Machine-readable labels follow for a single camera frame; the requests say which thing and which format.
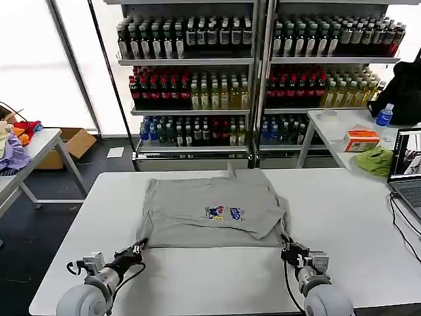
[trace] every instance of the paper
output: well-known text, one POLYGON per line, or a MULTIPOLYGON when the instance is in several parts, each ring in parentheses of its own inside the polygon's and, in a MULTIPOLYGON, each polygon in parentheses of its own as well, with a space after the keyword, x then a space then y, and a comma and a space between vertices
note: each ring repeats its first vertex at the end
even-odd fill
POLYGON ((114 147, 110 148, 107 158, 119 158, 123 156, 124 147, 114 147))

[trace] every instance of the metal shelving unit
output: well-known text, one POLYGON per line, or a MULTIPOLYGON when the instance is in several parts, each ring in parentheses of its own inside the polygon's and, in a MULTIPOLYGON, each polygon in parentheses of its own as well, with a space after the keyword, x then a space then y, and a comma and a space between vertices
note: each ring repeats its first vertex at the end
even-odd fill
POLYGON ((277 64, 395 64, 400 58, 393 57, 273 57, 277 64))
MULTIPOLYGON (((273 57, 272 39, 274 31, 274 22, 277 13, 288 15, 296 14, 346 14, 346 15, 368 15, 382 14, 387 10, 388 5, 417 5, 420 0, 268 0, 268 11, 266 27, 264 31, 264 51, 262 54, 262 73, 259 89, 259 99, 256 106, 256 115, 254 131, 254 148, 257 157, 257 166, 259 166, 259 152, 279 153, 301 151, 301 145, 261 145, 260 144, 260 126, 262 124, 263 114, 305 114, 311 110, 321 108, 284 108, 284 109, 266 109, 267 82, 272 65, 286 64, 389 64, 394 65, 400 61, 397 57, 273 57)), ((312 150, 323 150, 319 145, 311 147, 312 150)))
MULTIPOLYGON (((228 109, 228 110, 177 110, 177 109, 142 109, 141 106, 135 108, 132 106, 131 115, 141 116, 198 116, 198 115, 243 115, 245 116, 245 129, 252 126, 252 113, 256 91, 256 79, 258 73, 257 64, 260 61, 260 42, 262 36, 258 36, 262 31, 263 18, 265 14, 265 4, 263 0, 104 0, 108 5, 120 5, 122 8, 122 17, 129 14, 141 14, 142 16, 189 16, 189 15, 249 15, 252 20, 252 45, 251 49, 240 49, 238 51, 218 52, 215 56, 212 53, 204 51, 186 51, 184 59, 122 59, 120 52, 116 54, 116 59, 120 66, 183 66, 183 67, 204 67, 209 71, 213 66, 235 66, 238 69, 248 69, 249 83, 249 107, 250 110, 228 109)), ((92 0, 88 0, 91 15, 94 21, 95 29, 103 50, 103 56, 109 70, 110 79, 113 84, 114 92, 122 113, 127 133, 133 149, 132 162, 137 171, 142 169, 146 161, 154 160, 159 162, 175 160, 184 160, 186 165, 194 159, 234 159, 245 161, 245 165, 253 164, 253 155, 250 153, 250 145, 245 146, 210 146, 210 147, 151 147, 143 146, 140 142, 137 146, 131 139, 130 130, 123 111, 118 90, 109 64, 107 53, 103 44, 101 31, 99 30, 95 10, 92 0)))

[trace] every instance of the gray t-shirt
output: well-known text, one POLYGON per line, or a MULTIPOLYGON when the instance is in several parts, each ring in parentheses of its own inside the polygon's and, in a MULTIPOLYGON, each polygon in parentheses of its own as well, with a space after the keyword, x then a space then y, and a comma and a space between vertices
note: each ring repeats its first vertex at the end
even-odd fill
POLYGON ((260 169, 149 181, 136 238, 148 248, 278 247, 289 214, 260 169))

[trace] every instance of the shelf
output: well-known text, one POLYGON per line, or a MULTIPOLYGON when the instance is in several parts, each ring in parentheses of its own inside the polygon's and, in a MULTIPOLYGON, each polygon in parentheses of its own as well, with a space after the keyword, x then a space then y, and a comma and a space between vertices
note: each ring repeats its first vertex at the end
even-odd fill
POLYGON ((400 58, 393 57, 273 57, 277 64, 395 64, 400 58))
POLYGON ((132 115, 165 116, 165 115, 248 115, 250 110, 131 110, 132 115))
MULTIPOLYGON (((300 151, 303 145, 261 145, 260 151, 300 151)), ((325 150, 325 145, 310 145, 309 150, 325 150)))
POLYGON ((417 5, 420 0, 280 0, 280 3, 349 3, 361 5, 417 5))
POLYGON ((120 66, 252 65, 253 58, 119 59, 120 66))
POLYGON ((183 3, 254 3, 257 0, 104 0, 108 5, 167 5, 183 3))
POLYGON ((138 147, 137 153, 162 154, 162 155, 180 155, 185 153, 247 153, 246 146, 208 146, 208 147, 138 147))
POLYGON ((361 110, 363 107, 309 107, 292 109, 265 109, 265 114, 299 114, 317 110, 361 110))

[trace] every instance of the laptop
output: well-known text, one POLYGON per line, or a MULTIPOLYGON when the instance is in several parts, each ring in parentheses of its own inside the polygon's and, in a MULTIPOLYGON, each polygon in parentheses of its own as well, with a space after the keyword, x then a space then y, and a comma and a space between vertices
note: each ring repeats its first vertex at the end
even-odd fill
POLYGON ((387 183, 421 219, 421 128, 398 130, 387 183))

